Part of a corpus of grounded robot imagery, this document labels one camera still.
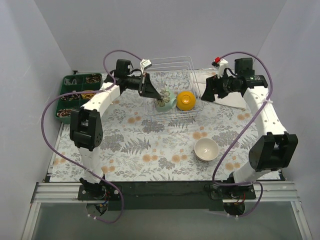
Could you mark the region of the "white wire dish rack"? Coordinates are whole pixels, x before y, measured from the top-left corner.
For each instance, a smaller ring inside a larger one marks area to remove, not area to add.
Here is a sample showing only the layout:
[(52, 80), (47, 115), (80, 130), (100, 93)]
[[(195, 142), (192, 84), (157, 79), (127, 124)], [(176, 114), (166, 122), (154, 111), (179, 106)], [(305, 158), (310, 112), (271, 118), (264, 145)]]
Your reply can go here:
[(193, 61), (189, 56), (175, 56), (164, 58), (152, 58), (152, 66), (146, 71), (150, 74), (150, 81), (160, 93), (171, 92), (176, 97), (182, 92), (191, 92), (195, 96), (195, 106), (188, 111), (180, 110), (178, 107), (160, 112), (157, 111), (156, 100), (144, 98), (144, 113), (148, 120), (153, 122), (170, 122), (192, 119), (203, 109), (200, 89), (194, 69)]

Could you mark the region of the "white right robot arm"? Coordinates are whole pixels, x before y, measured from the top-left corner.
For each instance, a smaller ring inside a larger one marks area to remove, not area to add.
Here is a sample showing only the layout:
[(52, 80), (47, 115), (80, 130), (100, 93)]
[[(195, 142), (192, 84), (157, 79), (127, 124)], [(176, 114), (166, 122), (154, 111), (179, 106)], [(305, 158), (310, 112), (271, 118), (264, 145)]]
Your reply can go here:
[(232, 172), (227, 180), (214, 181), (210, 185), (213, 194), (231, 199), (244, 197), (254, 191), (253, 183), (262, 176), (288, 167), (298, 145), (296, 134), (290, 134), (279, 120), (273, 102), (272, 81), (257, 75), (251, 57), (234, 61), (234, 70), (229, 63), (217, 57), (212, 65), (216, 75), (206, 79), (206, 88), (201, 99), (214, 102), (231, 93), (240, 93), (248, 105), (255, 123), (258, 139), (248, 153), (248, 161)]

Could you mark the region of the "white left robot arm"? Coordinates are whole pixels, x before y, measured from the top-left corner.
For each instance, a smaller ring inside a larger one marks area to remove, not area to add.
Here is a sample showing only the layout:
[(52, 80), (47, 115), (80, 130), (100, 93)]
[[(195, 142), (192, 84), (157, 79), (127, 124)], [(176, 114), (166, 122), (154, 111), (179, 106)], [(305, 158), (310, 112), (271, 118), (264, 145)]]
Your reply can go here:
[(136, 90), (141, 97), (160, 100), (161, 96), (152, 85), (150, 75), (145, 70), (152, 66), (149, 59), (140, 61), (140, 76), (133, 76), (129, 69), (131, 61), (118, 59), (101, 86), (101, 92), (79, 109), (72, 110), (70, 115), (70, 139), (77, 147), (82, 165), (85, 167), (85, 178), (81, 178), (84, 191), (90, 198), (102, 200), (107, 196), (106, 184), (102, 181), (104, 173), (100, 160), (100, 144), (103, 140), (102, 116), (125, 90)]

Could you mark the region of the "white bowl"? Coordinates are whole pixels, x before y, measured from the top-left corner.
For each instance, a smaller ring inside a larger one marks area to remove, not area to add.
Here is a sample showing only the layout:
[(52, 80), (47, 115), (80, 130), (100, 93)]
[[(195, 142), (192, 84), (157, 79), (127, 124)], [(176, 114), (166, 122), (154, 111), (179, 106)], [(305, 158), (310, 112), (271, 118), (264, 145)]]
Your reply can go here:
[(194, 144), (194, 154), (200, 161), (210, 162), (218, 157), (219, 146), (210, 138), (202, 138)]

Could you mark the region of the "yellow bowl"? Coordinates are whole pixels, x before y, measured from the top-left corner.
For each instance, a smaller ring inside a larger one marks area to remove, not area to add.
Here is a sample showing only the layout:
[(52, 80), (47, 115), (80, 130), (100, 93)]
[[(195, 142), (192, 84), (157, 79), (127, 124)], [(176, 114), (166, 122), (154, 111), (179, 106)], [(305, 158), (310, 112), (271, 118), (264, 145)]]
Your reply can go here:
[(196, 97), (191, 91), (180, 92), (176, 100), (176, 106), (181, 111), (190, 111), (196, 105)]

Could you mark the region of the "light green flower bowl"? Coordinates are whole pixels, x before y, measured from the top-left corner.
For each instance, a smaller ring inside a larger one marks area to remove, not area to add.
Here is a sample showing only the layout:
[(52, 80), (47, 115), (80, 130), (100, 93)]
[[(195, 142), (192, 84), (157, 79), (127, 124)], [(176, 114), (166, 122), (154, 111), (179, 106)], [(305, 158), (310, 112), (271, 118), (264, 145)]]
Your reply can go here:
[(167, 112), (176, 107), (177, 98), (176, 94), (169, 88), (163, 88), (160, 91), (160, 99), (155, 100), (155, 109), (160, 112)]

